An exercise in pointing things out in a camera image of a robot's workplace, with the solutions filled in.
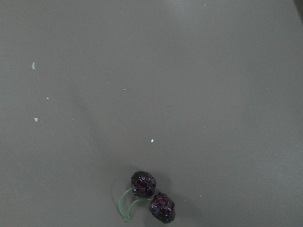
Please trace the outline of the dark cherries pair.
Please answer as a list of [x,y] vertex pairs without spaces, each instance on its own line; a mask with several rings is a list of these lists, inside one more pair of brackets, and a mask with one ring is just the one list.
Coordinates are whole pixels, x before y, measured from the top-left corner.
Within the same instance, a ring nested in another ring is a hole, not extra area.
[[[118,200],[118,209],[124,221],[130,220],[133,206],[142,201],[150,203],[150,213],[163,224],[168,224],[175,220],[174,201],[165,193],[156,193],[156,186],[156,179],[148,172],[137,171],[132,175],[131,188],[126,190]],[[138,199],[134,200],[127,210],[124,210],[124,200],[130,193],[138,197]]]

